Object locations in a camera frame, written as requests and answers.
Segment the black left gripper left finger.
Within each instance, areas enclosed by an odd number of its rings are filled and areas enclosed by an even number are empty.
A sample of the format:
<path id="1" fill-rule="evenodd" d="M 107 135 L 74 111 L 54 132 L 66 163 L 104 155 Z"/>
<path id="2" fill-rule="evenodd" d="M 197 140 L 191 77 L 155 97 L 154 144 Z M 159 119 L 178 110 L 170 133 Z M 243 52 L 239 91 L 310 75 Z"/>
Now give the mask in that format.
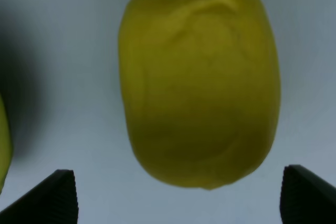
<path id="1" fill-rule="evenodd" d="M 1 223 L 77 224 L 79 216 L 75 175 L 58 169 L 1 211 Z"/>

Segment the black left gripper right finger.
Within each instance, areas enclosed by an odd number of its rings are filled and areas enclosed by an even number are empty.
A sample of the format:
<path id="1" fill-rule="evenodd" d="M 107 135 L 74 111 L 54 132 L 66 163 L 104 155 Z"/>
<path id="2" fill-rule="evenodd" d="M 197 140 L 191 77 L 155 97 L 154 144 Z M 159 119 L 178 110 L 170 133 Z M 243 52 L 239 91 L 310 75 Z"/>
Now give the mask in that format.
<path id="1" fill-rule="evenodd" d="M 289 165 L 283 171 L 282 223 L 335 223 L 335 187 L 301 165 Z"/>

